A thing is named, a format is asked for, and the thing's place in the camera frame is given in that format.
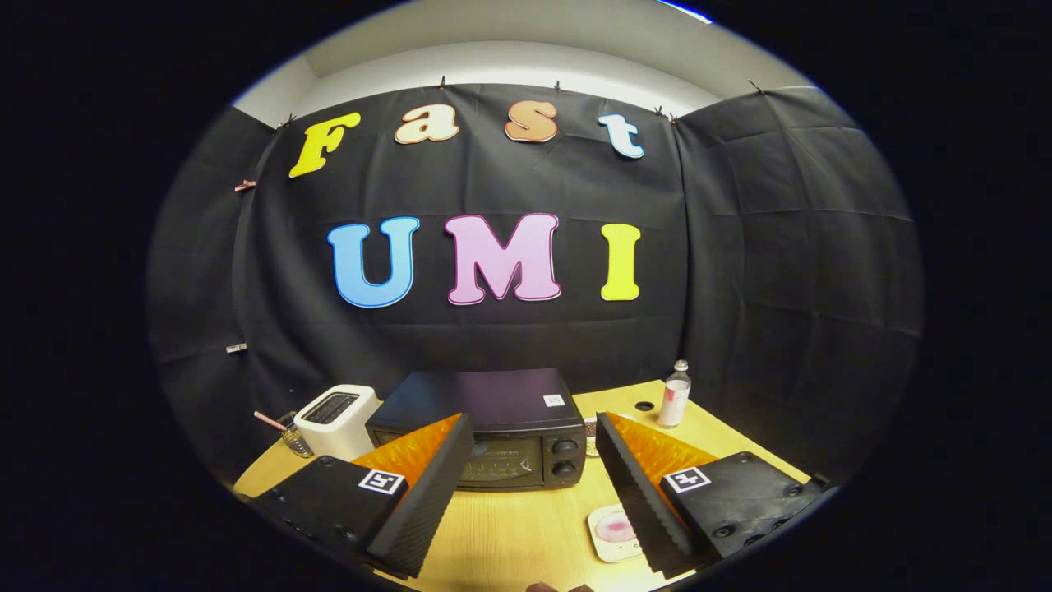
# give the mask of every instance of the pink letter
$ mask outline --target pink letter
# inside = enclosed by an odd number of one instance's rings
[[[519,219],[507,246],[493,236],[482,216],[458,216],[446,222],[457,248],[457,287],[449,292],[453,305],[478,305],[486,292],[476,281],[478,266],[498,301],[511,286],[515,270],[521,270],[515,298],[520,301],[550,301],[563,288],[555,283],[551,265],[551,234],[559,218],[551,213],[527,213]]]

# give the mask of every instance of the letter u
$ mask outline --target letter u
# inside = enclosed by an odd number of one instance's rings
[[[412,232],[420,220],[412,217],[390,218],[380,224],[380,231],[390,240],[391,274],[384,283],[365,279],[362,247],[369,226],[347,224],[329,230],[336,287],[343,300],[363,309],[389,307],[405,298],[412,287]]]

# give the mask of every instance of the small sticker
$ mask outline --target small sticker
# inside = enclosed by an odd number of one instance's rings
[[[697,489],[712,483],[711,479],[705,476],[705,473],[697,470],[697,467],[691,467],[690,469],[665,475],[665,479],[668,481],[676,493]]]
[[[373,469],[369,471],[368,475],[365,475],[365,478],[362,479],[362,483],[358,484],[358,487],[391,495],[398,489],[398,486],[402,484],[403,479],[405,477],[402,475]]]

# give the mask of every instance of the toaster oven door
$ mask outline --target toaster oven door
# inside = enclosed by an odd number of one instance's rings
[[[477,438],[461,489],[520,489],[544,485],[541,437]]]

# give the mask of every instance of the screw hole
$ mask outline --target screw hole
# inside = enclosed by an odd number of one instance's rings
[[[358,543],[358,535],[356,535],[355,531],[347,527],[336,527],[336,534],[348,543]]]

